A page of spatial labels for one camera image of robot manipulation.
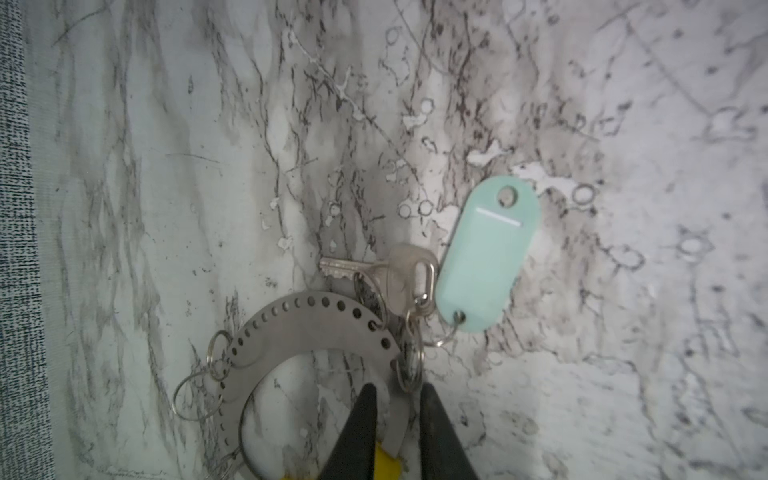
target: key tag slot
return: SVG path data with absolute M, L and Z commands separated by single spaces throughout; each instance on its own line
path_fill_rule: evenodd
M 463 314 L 458 329 L 477 333 L 501 319 L 540 216 L 538 197 L 524 180 L 491 177 L 475 187 L 435 288 L 447 323 Z

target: gray marble vein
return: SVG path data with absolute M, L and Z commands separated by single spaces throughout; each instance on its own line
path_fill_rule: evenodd
M 320 255 L 442 257 L 472 188 L 514 174 L 542 222 L 510 308 L 426 361 L 479 476 L 764 478 L 768 3 L 26 17 L 58 476 L 203 478 L 226 452 L 170 394 L 216 330 L 341 288 Z M 368 381 L 339 352 L 281 365 L 246 409 L 248 457 L 317 475 Z M 180 405 L 204 412 L 207 388 Z M 418 478 L 417 422 L 402 460 Z

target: small round hole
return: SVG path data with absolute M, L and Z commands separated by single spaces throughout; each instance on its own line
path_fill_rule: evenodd
M 518 191 L 510 186 L 503 187 L 501 190 L 498 191 L 498 196 L 496 197 L 496 200 L 498 200 L 498 204 L 501 205 L 504 208 L 509 208 L 518 201 Z

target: marble surface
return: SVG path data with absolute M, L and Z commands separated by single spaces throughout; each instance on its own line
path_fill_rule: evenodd
M 60 478 L 203 478 L 170 394 L 217 329 L 336 288 L 321 254 L 442 257 L 509 173 L 543 216 L 512 307 L 427 356 L 479 476 L 768 475 L 768 3 L 26 8 Z M 369 377 L 282 365 L 249 457 L 316 475 Z

